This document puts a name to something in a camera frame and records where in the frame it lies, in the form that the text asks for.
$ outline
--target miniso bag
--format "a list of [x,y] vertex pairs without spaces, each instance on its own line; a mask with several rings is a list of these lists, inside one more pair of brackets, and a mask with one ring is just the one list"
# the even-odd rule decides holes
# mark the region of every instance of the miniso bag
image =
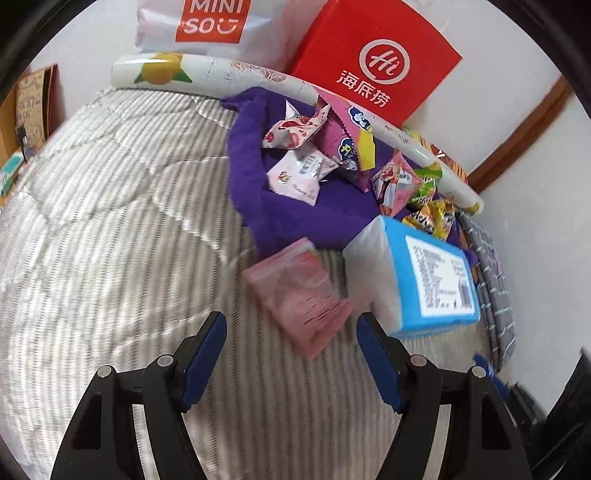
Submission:
[[138,0],[136,46],[285,70],[327,0]]

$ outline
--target haidilao red bag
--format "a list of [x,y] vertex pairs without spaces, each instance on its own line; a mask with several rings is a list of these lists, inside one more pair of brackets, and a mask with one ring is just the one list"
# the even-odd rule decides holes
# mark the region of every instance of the haidilao red bag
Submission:
[[461,59],[402,0],[329,0],[290,74],[400,126]]

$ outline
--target blue and white box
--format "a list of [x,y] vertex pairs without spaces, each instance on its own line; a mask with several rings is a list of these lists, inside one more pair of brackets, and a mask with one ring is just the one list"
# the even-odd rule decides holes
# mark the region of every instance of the blue and white box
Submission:
[[343,250],[357,318],[372,312],[390,336],[429,335],[480,319],[462,250],[379,216]]

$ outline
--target orange fruit illustration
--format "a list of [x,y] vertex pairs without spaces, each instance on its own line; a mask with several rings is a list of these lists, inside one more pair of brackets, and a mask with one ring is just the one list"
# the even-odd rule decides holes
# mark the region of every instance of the orange fruit illustration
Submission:
[[148,82],[152,85],[164,85],[173,80],[192,83],[192,80],[181,68],[181,53],[157,53],[146,60],[142,71],[134,83]]

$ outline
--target screw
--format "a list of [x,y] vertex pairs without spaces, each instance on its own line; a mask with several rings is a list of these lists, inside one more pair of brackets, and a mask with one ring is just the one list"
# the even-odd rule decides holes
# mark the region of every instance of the screw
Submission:
[[173,364],[173,357],[171,355],[163,355],[160,358],[158,358],[158,366],[160,367],[167,367],[169,365]]
[[424,367],[425,365],[427,365],[427,359],[425,357],[423,357],[422,355],[413,355],[410,358],[410,362],[415,367]]
[[473,367],[472,375],[474,375],[476,378],[485,378],[486,370],[484,370],[482,367]]
[[101,378],[105,378],[108,377],[112,371],[113,369],[109,365],[103,365],[96,371],[96,374]]

